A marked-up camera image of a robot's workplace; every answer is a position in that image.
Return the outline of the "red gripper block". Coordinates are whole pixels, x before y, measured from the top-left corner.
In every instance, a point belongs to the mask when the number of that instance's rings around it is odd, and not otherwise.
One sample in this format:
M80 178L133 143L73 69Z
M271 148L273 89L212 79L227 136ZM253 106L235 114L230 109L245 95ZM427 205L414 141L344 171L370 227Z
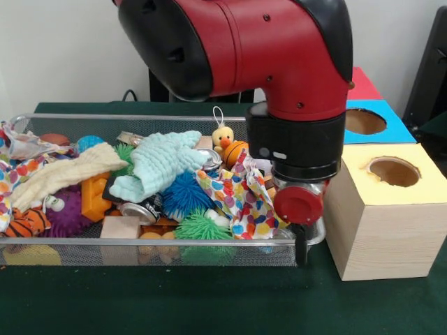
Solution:
M274 188L274 210L281 220L294 224L295 261L298 267L304 267L308 246L303 225L310 225L322 216L325 184L275 184Z

